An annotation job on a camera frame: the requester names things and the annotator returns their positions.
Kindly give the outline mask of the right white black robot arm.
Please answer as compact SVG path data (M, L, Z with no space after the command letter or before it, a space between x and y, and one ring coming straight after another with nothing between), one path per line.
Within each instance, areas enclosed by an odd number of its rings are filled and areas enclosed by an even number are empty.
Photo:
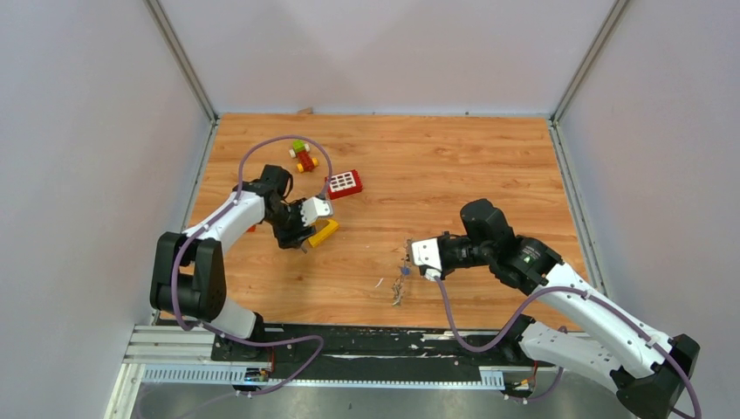
M455 325L458 343L474 353L498 346L502 359L526 358L580 374L613 392L639 418L683 416L676 403L687 393L693 417L702 417L690 382L700 347L686 334L674 337L636 319L585 281L543 242L517 235L489 200L464 205L465 229L457 235L409 245L420 274L442 286L456 270L486 266L501 283L526 295L497 336L469 344Z

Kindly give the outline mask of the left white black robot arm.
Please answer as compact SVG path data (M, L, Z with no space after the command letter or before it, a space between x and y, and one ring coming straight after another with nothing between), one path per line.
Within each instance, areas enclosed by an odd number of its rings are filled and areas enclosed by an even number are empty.
M281 249L299 249L315 232L303 218L304 200L286 200L292 174L267 165L251 182L240 182L226 202L183 232L165 232L157 241L149 303L216 333L235 337L233 347L247 361L260 359L267 337L262 317L227 295L224 255L253 226L268 223Z

